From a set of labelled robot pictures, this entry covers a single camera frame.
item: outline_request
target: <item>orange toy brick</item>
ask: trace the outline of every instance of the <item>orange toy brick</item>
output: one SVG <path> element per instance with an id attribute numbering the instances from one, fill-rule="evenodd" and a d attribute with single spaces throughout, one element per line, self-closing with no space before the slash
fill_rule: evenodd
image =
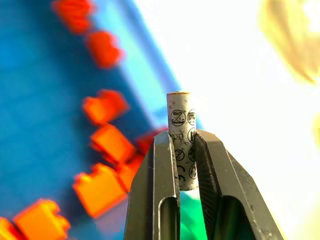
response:
<path id="1" fill-rule="evenodd" d="M 88 16 L 93 12 L 94 6 L 88 0 L 56 0 L 52 8 L 60 19 L 74 34 L 84 34 L 91 28 Z"/>
<path id="2" fill-rule="evenodd" d="M 167 131 L 167 130 L 168 130 L 167 127 L 163 127 L 163 128 L 156 129 L 150 133 L 147 133 L 146 135 L 139 137 L 136 140 L 136 145 L 137 145 L 139 151 L 143 155 L 146 155 L 148 153 L 148 150 L 149 150 L 151 144 L 153 143 L 154 137 L 157 136 L 159 133 L 161 133 L 163 131 Z"/>
<path id="3" fill-rule="evenodd" d="M 0 240 L 25 240 L 16 228 L 4 217 L 0 217 Z"/>
<path id="4" fill-rule="evenodd" d="M 29 240 L 66 240 L 71 226 L 58 212 L 54 201 L 40 199 L 18 214 L 14 222 Z"/>
<path id="5" fill-rule="evenodd" d="M 122 51 L 114 46 L 114 42 L 114 37 L 106 31 L 88 34 L 86 45 L 99 68 L 112 68 L 123 56 Z"/>
<path id="6" fill-rule="evenodd" d="M 131 183 L 140 168 L 140 165 L 144 159 L 142 155 L 136 155 L 128 164 L 124 164 L 118 167 L 117 174 L 123 184 L 124 189 L 129 192 L 131 189 Z"/>
<path id="7" fill-rule="evenodd" d="M 124 164 L 136 152 L 135 147 L 113 125 L 106 124 L 91 136 L 91 146 L 116 164 Z"/>
<path id="8" fill-rule="evenodd" d="M 100 217 L 127 197 L 116 172 L 101 163 L 93 167 L 92 174 L 76 176 L 73 189 L 93 218 Z"/>
<path id="9" fill-rule="evenodd" d="M 83 110 L 94 125 L 111 122 L 129 111 L 124 96 L 113 90 L 101 90 L 97 97 L 86 97 Z"/>

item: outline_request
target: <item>white background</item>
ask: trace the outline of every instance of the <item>white background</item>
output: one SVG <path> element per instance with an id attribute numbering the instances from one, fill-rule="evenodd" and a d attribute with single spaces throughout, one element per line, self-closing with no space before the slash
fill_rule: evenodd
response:
<path id="1" fill-rule="evenodd" d="M 320 204 L 320 89 L 296 83 L 260 32 L 260 1 L 136 3 L 205 129 L 251 174 L 287 238 L 318 239 L 306 225 Z"/>

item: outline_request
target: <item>battery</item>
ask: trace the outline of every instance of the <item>battery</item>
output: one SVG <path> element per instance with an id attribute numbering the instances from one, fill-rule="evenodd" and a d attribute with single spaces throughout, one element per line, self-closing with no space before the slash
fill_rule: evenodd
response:
<path id="1" fill-rule="evenodd" d="M 172 138 L 181 191 L 198 188 L 194 136 L 196 113 L 192 94 L 186 91 L 166 95 L 169 135 Z"/>

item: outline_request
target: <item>blurred background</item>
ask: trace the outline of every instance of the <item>blurred background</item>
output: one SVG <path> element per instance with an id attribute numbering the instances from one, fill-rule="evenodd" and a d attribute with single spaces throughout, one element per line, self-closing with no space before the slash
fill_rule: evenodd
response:
<path id="1" fill-rule="evenodd" d="M 253 177 L 284 237 L 320 239 L 320 1 L 92 1 L 93 28 L 125 52 L 112 69 L 97 67 L 52 1 L 0 1 L 0 217 L 47 198 L 69 239 L 122 239 L 128 202 L 92 219 L 72 189 L 104 163 L 82 101 L 122 93 L 131 109 L 112 124 L 134 141 L 167 125 L 167 92 L 187 90 L 198 127 Z M 182 201 L 199 205 L 197 194 Z"/>

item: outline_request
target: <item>blue surface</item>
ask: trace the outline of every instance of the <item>blue surface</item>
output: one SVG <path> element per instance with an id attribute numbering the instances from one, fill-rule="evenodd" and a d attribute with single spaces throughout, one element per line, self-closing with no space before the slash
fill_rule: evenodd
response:
<path id="1" fill-rule="evenodd" d="M 104 163 L 88 147 L 96 128 L 82 100 L 100 89 L 123 93 L 131 110 L 112 124 L 134 141 L 166 123 L 162 100 L 179 85 L 132 2 L 96 0 L 96 27 L 113 32 L 127 54 L 112 70 L 95 66 L 83 38 L 68 32 L 50 3 L 0 0 L 0 216 L 12 220 L 48 198 L 70 221 L 70 239 L 122 239 L 128 203 L 93 220 L 72 189 L 75 175 Z"/>

